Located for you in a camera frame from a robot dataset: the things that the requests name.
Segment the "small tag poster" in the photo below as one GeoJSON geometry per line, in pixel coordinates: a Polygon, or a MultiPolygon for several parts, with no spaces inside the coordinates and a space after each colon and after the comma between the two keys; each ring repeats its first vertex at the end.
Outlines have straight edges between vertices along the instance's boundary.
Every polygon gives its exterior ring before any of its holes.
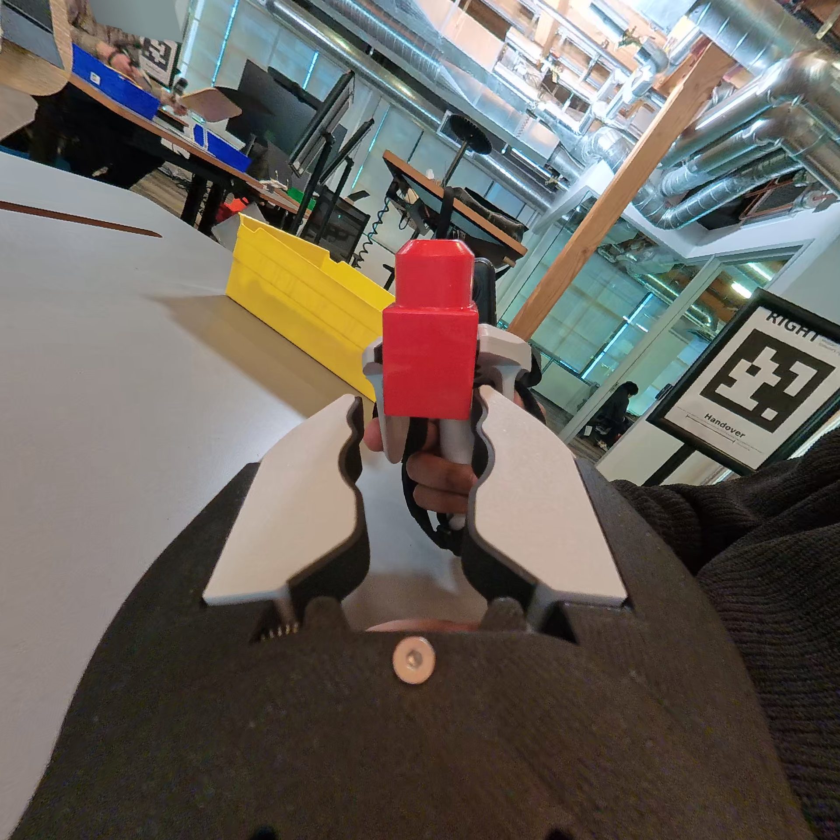
{"type": "Polygon", "coordinates": [[[148,78],[168,88],[175,78],[181,44],[172,40],[143,38],[139,50],[139,64],[142,72],[148,78]]]}

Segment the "black disc lamp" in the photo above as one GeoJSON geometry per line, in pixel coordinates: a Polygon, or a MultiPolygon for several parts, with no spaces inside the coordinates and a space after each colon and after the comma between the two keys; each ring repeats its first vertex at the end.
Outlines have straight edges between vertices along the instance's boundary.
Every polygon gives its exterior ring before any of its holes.
{"type": "Polygon", "coordinates": [[[468,206],[475,214],[480,216],[484,221],[490,222],[490,210],[487,207],[482,196],[476,192],[471,191],[465,186],[450,186],[450,181],[455,174],[459,163],[465,156],[466,152],[478,154],[478,156],[486,156],[492,152],[492,145],[490,139],[484,131],[462,114],[451,114],[448,119],[448,126],[452,134],[459,142],[458,151],[454,159],[450,163],[444,178],[441,181],[442,187],[445,190],[455,193],[455,197],[468,206]]]}

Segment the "black monitor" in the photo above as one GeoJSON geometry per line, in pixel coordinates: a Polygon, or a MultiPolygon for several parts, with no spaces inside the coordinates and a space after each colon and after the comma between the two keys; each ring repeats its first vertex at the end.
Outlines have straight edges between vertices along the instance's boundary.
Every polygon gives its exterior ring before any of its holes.
{"type": "Polygon", "coordinates": [[[311,117],[297,144],[289,153],[289,166],[297,176],[303,176],[326,153],[329,158],[334,146],[333,132],[349,109],[354,97],[355,73],[348,70],[335,82],[327,97],[311,117]]]}
{"type": "Polygon", "coordinates": [[[375,118],[367,119],[344,142],[344,144],[340,147],[339,151],[332,156],[327,168],[324,170],[322,174],[322,180],[324,182],[326,182],[332,176],[332,173],[336,171],[336,169],[342,164],[342,162],[346,162],[346,159],[350,159],[351,161],[354,159],[353,155],[356,149],[364,140],[368,132],[371,131],[374,125],[375,118]]]}

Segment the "framed tag poster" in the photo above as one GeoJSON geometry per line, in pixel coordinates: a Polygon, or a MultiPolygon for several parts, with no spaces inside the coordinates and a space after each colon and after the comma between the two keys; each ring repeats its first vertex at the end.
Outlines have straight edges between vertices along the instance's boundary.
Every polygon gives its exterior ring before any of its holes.
{"type": "Polygon", "coordinates": [[[793,455],[838,409],[839,327],[757,290],[648,421],[681,446],[645,480],[665,483],[694,453],[737,476],[793,455]]]}

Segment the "yellow storage bin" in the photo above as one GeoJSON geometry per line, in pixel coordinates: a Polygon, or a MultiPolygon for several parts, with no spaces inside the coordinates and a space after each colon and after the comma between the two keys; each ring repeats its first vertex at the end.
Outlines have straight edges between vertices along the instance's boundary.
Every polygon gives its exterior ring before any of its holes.
{"type": "Polygon", "coordinates": [[[363,351],[394,296],[328,250],[240,216],[226,294],[370,400],[363,351]]]}

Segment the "person's right forearm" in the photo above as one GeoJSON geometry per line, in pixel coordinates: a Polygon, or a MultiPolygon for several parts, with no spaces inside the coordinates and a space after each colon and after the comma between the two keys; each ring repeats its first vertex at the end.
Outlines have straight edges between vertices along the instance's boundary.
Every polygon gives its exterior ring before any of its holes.
{"type": "Polygon", "coordinates": [[[637,486],[619,479],[611,486],[693,574],[740,542],[805,540],[826,529],[828,546],[838,547],[838,430],[802,457],[716,485],[637,486]]]}

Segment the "silver ventilation duct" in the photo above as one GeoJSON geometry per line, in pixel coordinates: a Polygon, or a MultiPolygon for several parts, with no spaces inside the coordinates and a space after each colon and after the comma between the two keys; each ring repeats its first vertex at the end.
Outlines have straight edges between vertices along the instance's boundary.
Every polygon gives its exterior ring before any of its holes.
{"type": "Polygon", "coordinates": [[[677,230],[799,171],[838,196],[838,70],[831,50],[777,61],[703,112],[627,204],[677,230]]]}
{"type": "Polygon", "coordinates": [[[553,120],[539,109],[539,94],[514,90],[494,66],[500,42],[466,17],[466,47],[445,37],[424,12],[422,2],[265,2],[276,17],[308,14],[317,35],[332,33],[370,48],[401,71],[411,84],[464,111],[500,138],[536,146],[549,140],[553,120]]]}

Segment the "small blue bin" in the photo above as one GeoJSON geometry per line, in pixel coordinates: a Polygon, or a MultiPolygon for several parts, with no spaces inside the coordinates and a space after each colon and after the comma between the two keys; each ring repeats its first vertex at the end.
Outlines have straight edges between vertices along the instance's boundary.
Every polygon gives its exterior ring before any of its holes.
{"type": "Polygon", "coordinates": [[[243,151],[236,149],[226,140],[207,130],[206,126],[195,123],[185,134],[190,137],[195,145],[237,172],[247,172],[250,167],[251,160],[243,151]]]}
{"type": "Polygon", "coordinates": [[[99,91],[104,97],[138,116],[152,120],[161,101],[128,77],[110,68],[93,54],[73,44],[70,80],[99,91]]]}

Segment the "long wooden desk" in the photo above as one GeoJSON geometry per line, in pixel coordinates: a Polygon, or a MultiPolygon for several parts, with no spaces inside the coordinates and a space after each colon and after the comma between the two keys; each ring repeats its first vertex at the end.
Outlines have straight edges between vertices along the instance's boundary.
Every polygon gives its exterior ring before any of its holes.
{"type": "Polygon", "coordinates": [[[227,194],[237,187],[256,194],[259,199],[287,214],[298,211],[299,202],[289,197],[287,192],[270,191],[256,178],[219,160],[168,123],[147,119],[131,111],[75,74],[67,74],[67,82],[133,126],[129,139],[132,148],[147,151],[160,161],[173,163],[192,174],[180,218],[184,223],[197,227],[199,232],[211,234],[218,208],[227,194]]]}

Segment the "red toy block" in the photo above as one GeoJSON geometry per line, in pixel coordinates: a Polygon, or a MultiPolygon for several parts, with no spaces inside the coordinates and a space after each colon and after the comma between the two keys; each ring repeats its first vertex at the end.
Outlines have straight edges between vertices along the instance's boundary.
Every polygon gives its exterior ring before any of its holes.
{"type": "Polygon", "coordinates": [[[385,415],[469,419],[479,326],[474,267],[459,239],[415,239],[395,255],[395,299],[382,314],[385,415]]]}

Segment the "black panel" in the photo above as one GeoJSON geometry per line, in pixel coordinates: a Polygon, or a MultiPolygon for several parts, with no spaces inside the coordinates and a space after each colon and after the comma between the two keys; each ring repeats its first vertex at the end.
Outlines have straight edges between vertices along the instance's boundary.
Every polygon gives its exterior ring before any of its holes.
{"type": "Polygon", "coordinates": [[[288,87],[277,73],[247,59],[236,92],[241,113],[227,121],[227,131],[243,142],[254,135],[290,155],[316,111],[298,95],[297,84],[288,87]]]}

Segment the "tilted wooden desk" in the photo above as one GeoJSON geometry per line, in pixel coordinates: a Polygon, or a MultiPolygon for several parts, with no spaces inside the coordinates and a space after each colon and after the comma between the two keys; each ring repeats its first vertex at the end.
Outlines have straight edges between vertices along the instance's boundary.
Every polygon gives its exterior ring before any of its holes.
{"type": "MultiPolygon", "coordinates": [[[[427,208],[429,216],[440,217],[445,204],[445,188],[426,178],[390,150],[383,152],[382,158],[397,184],[398,193],[405,195],[413,191],[418,202],[427,208]]],[[[496,250],[491,255],[497,256],[497,262],[507,260],[510,265],[514,265],[527,254],[528,250],[521,242],[509,236],[490,220],[480,216],[458,198],[454,198],[449,222],[450,227],[470,240],[495,248],[496,250]]]]}

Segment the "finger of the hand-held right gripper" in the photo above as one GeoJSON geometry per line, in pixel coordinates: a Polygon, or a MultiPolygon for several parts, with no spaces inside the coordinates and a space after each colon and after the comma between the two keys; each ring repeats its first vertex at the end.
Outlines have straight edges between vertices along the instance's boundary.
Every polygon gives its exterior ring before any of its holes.
{"type": "Polygon", "coordinates": [[[474,432],[471,424],[473,393],[480,385],[491,385],[510,401],[515,401],[516,384],[532,367],[532,351],[523,339],[491,326],[480,324],[477,334],[476,364],[467,396],[466,419],[441,419],[439,445],[442,455],[453,463],[470,465],[474,432]]]}
{"type": "Polygon", "coordinates": [[[400,464],[406,453],[406,441],[411,425],[408,416],[385,413],[383,338],[376,338],[362,353],[362,372],[374,389],[374,406],[383,446],[383,453],[392,464],[400,464]]]}

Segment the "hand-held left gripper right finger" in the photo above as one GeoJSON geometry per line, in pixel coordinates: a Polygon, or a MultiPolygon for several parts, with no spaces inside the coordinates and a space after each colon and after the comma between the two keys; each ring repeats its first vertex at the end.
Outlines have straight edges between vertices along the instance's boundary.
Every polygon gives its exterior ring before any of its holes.
{"type": "Polygon", "coordinates": [[[469,494],[468,583],[488,602],[519,603],[535,628],[567,604],[624,606],[627,589],[567,445],[489,385],[476,403],[486,463],[469,494]]]}

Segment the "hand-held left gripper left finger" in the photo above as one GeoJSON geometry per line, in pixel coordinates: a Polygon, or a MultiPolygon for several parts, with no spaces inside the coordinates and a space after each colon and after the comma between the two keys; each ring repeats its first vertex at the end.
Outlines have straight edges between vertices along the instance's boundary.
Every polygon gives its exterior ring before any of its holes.
{"type": "Polygon", "coordinates": [[[343,601],[369,572],[361,477],[362,400],[342,395],[261,459],[209,578],[209,606],[343,601]]]}

